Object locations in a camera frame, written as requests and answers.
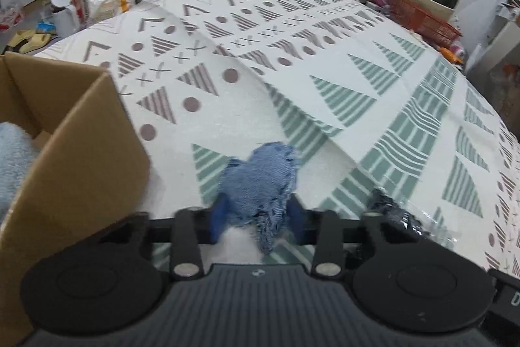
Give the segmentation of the patterned white green blanket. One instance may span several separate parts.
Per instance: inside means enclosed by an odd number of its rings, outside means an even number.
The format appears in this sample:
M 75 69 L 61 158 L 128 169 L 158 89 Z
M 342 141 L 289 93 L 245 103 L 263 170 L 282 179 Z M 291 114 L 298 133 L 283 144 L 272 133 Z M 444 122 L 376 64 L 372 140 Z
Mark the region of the patterned white green blanket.
M 230 158 L 292 145 L 309 209 L 373 188 L 442 246 L 519 273 L 519 144 L 440 53 L 357 0 L 143 2 L 44 50 L 108 70 L 152 163 L 144 209 L 207 206 Z

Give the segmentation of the yellow slippers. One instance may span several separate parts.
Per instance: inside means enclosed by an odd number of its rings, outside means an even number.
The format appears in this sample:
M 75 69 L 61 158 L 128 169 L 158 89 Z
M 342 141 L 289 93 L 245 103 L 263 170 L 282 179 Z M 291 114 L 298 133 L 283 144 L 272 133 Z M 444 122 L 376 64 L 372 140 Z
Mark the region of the yellow slippers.
M 4 54 L 14 52 L 26 55 L 47 46 L 51 38 L 51 34 L 38 33 L 35 30 L 16 31 L 5 46 Z

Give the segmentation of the brown cardboard box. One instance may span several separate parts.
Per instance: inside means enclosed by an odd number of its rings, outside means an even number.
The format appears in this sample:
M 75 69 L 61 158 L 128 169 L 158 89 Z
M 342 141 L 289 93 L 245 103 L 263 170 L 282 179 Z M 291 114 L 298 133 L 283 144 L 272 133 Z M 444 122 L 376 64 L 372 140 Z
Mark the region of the brown cardboard box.
M 26 271 L 132 213 L 150 160 L 99 67 L 3 55 L 1 119 L 40 147 L 1 226 L 1 343 L 14 346 L 32 329 L 20 302 Z

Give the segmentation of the orange plastic basket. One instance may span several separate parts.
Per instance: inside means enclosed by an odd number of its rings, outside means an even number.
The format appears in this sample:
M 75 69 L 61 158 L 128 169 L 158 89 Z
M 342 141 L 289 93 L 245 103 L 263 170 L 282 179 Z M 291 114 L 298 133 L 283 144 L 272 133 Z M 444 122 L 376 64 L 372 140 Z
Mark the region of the orange plastic basket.
M 390 0 L 390 17 L 402 27 L 441 47 L 450 47 L 461 32 L 409 0 Z

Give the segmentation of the grey pink plush slipper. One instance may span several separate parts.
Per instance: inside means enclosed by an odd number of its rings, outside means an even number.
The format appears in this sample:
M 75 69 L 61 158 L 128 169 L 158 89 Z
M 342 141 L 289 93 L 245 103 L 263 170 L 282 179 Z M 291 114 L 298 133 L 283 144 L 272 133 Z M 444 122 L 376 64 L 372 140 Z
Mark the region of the grey pink plush slipper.
M 0 210 L 4 221 L 39 150 L 29 134 L 11 122 L 1 123 L 0 137 Z

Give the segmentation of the light blue denim patch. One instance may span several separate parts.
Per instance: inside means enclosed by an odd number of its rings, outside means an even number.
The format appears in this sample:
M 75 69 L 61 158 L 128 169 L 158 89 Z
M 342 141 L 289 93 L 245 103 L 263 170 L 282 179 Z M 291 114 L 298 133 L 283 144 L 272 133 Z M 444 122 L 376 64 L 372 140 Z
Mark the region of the light blue denim patch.
M 254 225 L 259 250 L 268 255 L 286 224 L 287 203 L 297 185 L 299 156 L 292 145 L 265 143 L 247 160 L 230 158 L 219 183 L 228 199 L 228 222 Z

